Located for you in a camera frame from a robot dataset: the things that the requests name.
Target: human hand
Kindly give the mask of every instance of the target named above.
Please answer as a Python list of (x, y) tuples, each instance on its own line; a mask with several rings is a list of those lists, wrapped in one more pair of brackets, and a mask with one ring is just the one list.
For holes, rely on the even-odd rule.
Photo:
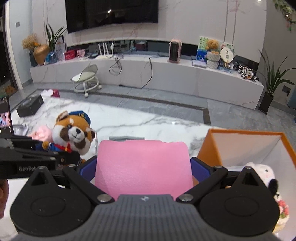
[(0, 219), (4, 217), (4, 210), (8, 199), (8, 181), (0, 180)]

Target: red gift box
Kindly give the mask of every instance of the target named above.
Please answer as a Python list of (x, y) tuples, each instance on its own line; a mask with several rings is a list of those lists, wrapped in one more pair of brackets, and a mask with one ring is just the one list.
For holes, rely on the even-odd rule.
[(73, 59), (75, 57), (75, 50), (69, 50), (65, 53), (65, 60)]

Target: green plant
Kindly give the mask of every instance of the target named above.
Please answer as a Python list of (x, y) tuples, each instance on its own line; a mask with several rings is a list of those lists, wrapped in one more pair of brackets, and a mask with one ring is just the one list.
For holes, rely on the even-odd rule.
[(279, 9), (287, 21), (287, 28), (292, 31), (292, 24), (296, 24), (296, 11), (291, 8), (285, 0), (273, 0), (276, 9)]
[(290, 85), (295, 85), (290, 80), (282, 79), (282, 77), (289, 70), (296, 69), (296, 68), (286, 69), (283, 72), (280, 71), (281, 65), (285, 62), (285, 60), (288, 58), (288, 56), (284, 59), (284, 61), (280, 64), (280, 66), (278, 67), (277, 71), (275, 72), (275, 70), (274, 70), (274, 62), (272, 62), (272, 66), (270, 67), (270, 62), (269, 62), (268, 55), (266, 53), (266, 50), (264, 50), (264, 51), (265, 51), (266, 58), (265, 58), (265, 56), (263, 55), (263, 53), (261, 51), (260, 51), (260, 54), (261, 54), (261, 56), (262, 56), (262, 58), (264, 60), (265, 67), (267, 69), (267, 78), (261, 72), (258, 71), (258, 73), (260, 73), (261, 75), (263, 75), (263, 77), (265, 79), (267, 93), (269, 93), (270, 95), (273, 95), (274, 92), (276, 91), (277, 87), (280, 84), (282, 84), (282, 83), (288, 83)]
[(46, 33), (48, 37), (48, 45), (50, 51), (55, 50), (55, 45), (57, 44), (58, 39), (63, 35), (63, 33), (66, 31), (67, 28), (64, 29), (64, 27), (61, 27), (56, 33), (52, 30), (52, 27), (48, 24), (48, 27), (46, 26)]

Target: blue hat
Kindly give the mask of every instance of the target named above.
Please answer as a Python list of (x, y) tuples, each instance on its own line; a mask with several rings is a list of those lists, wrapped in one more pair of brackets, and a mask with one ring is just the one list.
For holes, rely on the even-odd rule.
[(85, 112), (83, 112), (82, 110), (70, 112), (69, 115), (78, 115), (78, 116), (82, 117), (83, 119), (85, 119), (89, 125), (91, 125), (91, 120), (90, 120), (89, 116)]

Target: white plush toy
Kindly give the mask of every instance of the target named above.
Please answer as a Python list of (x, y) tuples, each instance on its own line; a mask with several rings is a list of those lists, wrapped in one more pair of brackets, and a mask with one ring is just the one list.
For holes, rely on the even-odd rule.
[(253, 162), (247, 163), (246, 166), (252, 167), (257, 172), (258, 176), (271, 191), (275, 201), (279, 206), (280, 217), (273, 230), (273, 233), (278, 233), (285, 227), (287, 221), (289, 220), (289, 206), (286, 205), (285, 201), (278, 192), (278, 183), (275, 179), (274, 171), (268, 165), (254, 164)]
[(252, 167), (267, 187), (269, 186), (270, 181), (275, 179), (274, 171), (268, 165), (254, 164), (253, 162), (249, 162), (246, 164), (246, 166)]

